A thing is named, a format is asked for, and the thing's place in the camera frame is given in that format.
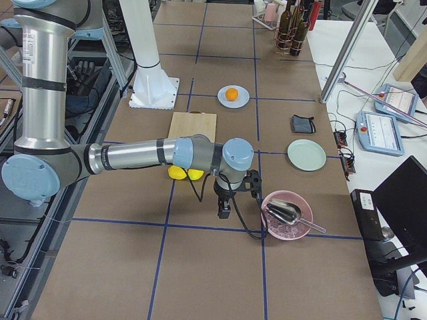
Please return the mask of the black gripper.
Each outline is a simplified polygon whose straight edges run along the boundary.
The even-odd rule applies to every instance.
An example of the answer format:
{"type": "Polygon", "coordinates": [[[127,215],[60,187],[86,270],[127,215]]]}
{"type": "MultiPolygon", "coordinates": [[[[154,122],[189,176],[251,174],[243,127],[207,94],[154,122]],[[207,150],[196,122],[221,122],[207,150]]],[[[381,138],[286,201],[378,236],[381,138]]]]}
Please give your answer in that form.
{"type": "Polygon", "coordinates": [[[231,213],[230,200],[237,192],[247,192],[248,184],[241,181],[240,184],[232,183],[225,175],[218,175],[213,185],[213,190],[218,196],[218,217],[228,219],[231,213]]]}

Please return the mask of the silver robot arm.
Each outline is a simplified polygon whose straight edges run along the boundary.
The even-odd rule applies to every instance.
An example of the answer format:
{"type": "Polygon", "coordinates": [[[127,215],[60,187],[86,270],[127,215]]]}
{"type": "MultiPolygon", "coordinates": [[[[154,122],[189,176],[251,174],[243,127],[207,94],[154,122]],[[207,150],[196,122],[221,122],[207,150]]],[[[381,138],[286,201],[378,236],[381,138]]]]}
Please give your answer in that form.
{"type": "Polygon", "coordinates": [[[15,1],[23,30],[23,132],[1,170],[16,196],[40,203],[90,175],[176,165],[216,177],[219,213],[248,176],[254,150],[244,139],[212,143],[205,135],[121,145],[72,145],[65,140],[67,43],[77,31],[103,35],[100,1],[15,1]]]}

